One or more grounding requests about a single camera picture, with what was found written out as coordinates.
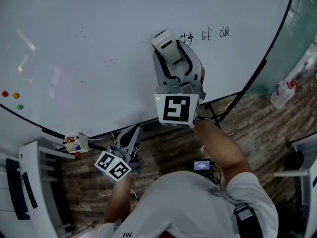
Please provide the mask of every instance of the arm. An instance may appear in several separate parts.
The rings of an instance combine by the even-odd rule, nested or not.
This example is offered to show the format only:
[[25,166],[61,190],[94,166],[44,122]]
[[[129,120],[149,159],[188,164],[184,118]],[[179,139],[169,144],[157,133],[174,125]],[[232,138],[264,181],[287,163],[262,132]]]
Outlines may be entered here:
[[237,174],[252,172],[239,146],[209,120],[198,120],[195,134],[205,146],[210,157],[223,171],[226,185]]
[[106,207],[105,223],[123,222],[130,214],[130,191],[132,172],[116,182]]

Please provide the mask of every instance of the black strap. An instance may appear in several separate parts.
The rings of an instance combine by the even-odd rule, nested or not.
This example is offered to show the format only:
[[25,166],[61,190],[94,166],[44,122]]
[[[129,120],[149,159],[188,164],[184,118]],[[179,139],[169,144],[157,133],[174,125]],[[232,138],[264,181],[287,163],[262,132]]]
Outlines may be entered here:
[[238,206],[234,211],[241,238],[263,238],[259,220],[253,210],[247,205]]

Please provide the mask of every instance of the person's left arm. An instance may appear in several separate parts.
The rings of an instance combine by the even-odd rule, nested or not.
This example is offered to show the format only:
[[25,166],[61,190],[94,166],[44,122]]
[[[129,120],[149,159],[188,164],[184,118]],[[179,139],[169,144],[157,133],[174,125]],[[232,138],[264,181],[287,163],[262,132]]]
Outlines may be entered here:
[[132,172],[116,182],[110,200],[106,206],[105,223],[122,222],[130,214],[130,191],[132,183]]

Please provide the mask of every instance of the plastic bottle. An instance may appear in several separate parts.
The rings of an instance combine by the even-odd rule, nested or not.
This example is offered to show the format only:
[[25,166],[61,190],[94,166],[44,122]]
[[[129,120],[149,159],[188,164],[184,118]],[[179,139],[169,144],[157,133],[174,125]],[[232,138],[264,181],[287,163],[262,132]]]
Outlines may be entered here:
[[277,109],[285,107],[286,103],[294,96],[297,84],[295,81],[283,81],[271,94],[271,103]]

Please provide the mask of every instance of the orange magnet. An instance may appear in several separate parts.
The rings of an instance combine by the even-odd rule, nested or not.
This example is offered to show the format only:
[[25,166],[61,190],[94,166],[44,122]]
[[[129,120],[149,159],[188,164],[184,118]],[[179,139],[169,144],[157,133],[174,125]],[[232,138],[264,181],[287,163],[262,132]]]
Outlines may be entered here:
[[20,98],[20,95],[19,95],[18,93],[14,93],[14,94],[12,95],[12,97],[15,98],[15,99],[19,99],[19,98]]

